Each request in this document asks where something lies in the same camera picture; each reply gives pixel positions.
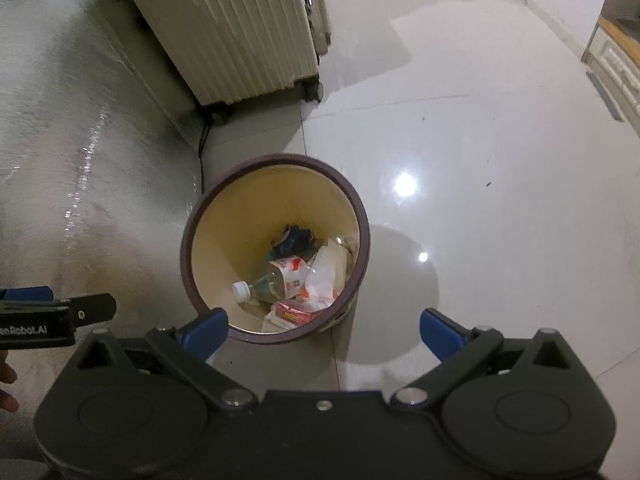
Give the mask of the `white plastic bag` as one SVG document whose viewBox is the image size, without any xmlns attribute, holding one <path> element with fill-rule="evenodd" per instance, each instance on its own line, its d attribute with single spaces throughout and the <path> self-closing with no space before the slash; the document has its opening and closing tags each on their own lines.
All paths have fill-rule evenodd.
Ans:
<svg viewBox="0 0 640 480">
<path fill-rule="evenodd" d="M 343 291 L 352 252 L 344 237 L 329 238 L 312 258 L 302 296 L 309 312 L 326 310 Z"/>
</svg>

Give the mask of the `cream ribbed suitcase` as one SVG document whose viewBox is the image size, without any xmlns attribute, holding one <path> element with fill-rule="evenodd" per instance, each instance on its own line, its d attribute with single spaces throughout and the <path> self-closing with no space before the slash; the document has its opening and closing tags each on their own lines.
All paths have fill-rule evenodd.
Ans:
<svg viewBox="0 0 640 480">
<path fill-rule="evenodd" d="M 295 89 L 321 102 L 332 34 L 326 0 L 134 0 L 217 124 L 236 103 Z"/>
</svg>

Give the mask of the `round brown-rimmed trash bin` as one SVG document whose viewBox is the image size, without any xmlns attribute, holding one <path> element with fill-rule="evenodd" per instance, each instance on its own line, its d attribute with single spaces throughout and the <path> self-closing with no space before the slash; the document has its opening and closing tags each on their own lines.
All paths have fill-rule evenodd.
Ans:
<svg viewBox="0 0 640 480">
<path fill-rule="evenodd" d="M 267 322 L 269 304 L 235 300 L 232 285 L 254 282 L 273 260 L 309 259 L 329 240 L 348 252 L 346 275 L 332 304 L 301 326 Z M 183 232 L 180 270 L 197 315 L 225 310 L 233 339 L 288 344 L 335 326 L 356 306 L 371 232 L 355 188 L 339 171 L 304 155 L 272 154 L 226 172 L 194 207 Z"/>
</svg>

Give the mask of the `white kitchen cabinets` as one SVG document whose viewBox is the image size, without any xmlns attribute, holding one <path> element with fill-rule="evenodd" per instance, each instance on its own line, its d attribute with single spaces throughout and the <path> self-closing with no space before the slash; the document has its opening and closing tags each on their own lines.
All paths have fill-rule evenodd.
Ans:
<svg viewBox="0 0 640 480">
<path fill-rule="evenodd" d="M 639 133 L 639 20 L 600 16 L 585 61 Z"/>
</svg>

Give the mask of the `clear bottle red label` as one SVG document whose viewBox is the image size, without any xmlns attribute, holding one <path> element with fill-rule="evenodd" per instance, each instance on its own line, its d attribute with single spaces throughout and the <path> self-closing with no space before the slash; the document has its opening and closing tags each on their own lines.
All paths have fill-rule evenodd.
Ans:
<svg viewBox="0 0 640 480">
<path fill-rule="evenodd" d="M 272 260 L 267 272 L 253 283 L 235 282 L 232 296 L 239 304 L 251 301 L 274 304 L 298 296 L 306 282 L 309 266 L 303 258 L 292 256 Z"/>
</svg>

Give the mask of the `maroon snack box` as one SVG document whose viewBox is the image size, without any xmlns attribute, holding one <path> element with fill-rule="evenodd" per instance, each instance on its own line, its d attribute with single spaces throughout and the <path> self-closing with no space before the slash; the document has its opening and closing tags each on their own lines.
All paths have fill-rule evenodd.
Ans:
<svg viewBox="0 0 640 480">
<path fill-rule="evenodd" d="M 279 301 L 274 307 L 274 314 L 280 320 L 289 322 L 295 326 L 303 326 L 324 311 L 322 304 L 316 304 L 308 298 L 291 298 Z"/>
</svg>

